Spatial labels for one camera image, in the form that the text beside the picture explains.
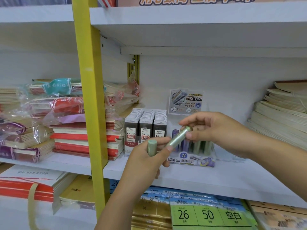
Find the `yellow shelf post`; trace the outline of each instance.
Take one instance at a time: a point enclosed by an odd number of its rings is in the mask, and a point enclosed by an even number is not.
[[[108,152],[100,33],[91,26],[90,7],[97,7],[97,0],[72,0],[96,214],[99,218],[110,197],[110,183],[102,174],[102,169],[108,163]]]

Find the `green price tag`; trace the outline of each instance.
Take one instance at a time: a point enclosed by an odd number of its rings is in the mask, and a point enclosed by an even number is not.
[[[228,227],[251,227],[247,221],[245,214],[240,211],[229,211],[226,209],[219,209],[221,217],[225,226]]]
[[[199,226],[224,226],[223,219],[216,207],[194,206]]]
[[[198,221],[193,206],[172,205],[173,226],[198,226]]]

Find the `left hand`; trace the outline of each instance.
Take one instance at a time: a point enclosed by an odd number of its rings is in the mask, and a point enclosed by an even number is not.
[[[157,141],[158,150],[163,148],[171,140],[170,137],[156,137],[150,139],[155,139]],[[155,156],[149,157],[147,145],[148,140],[134,147],[116,188],[122,189],[125,193],[135,198],[135,200],[138,200],[152,184],[154,179],[158,178],[160,174],[159,167],[162,164],[165,167],[169,166],[167,158],[173,150],[171,146],[168,146],[163,148]]]

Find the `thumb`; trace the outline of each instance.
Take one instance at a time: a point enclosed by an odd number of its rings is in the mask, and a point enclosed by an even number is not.
[[[186,138],[193,141],[211,141],[210,129],[202,131],[190,131],[186,135]]]
[[[154,160],[155,166],[159,168],[162,165],[162,163],[169,157],[172,150],[173,150],[172,146],[166,146],[159,153],[154,155],[152,159]]]

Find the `hand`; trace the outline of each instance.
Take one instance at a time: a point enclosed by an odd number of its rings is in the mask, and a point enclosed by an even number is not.
[[[193,127],[193,131],[186,134],[187,139],[212,141],[241,158],[249,158],[253,149],[261,144],[262,135],[219,112],[198,112],[179,124]]]
[[[157,141],[157,149],[159,150],[171,140],[170,137],[156,137],[151,139]],[[147,144],[148,140],[134,147],[116,188],[123,189],[128,193],[127,195],[133,196],[135,200],[138,200],[152,184],[154,179],[158,178],[160,174],[159,167],[162,164],[165,167],[169,166],[167,158],[173,150],[171,146],[168,146],[155,156],[149,157],[147,153]]]

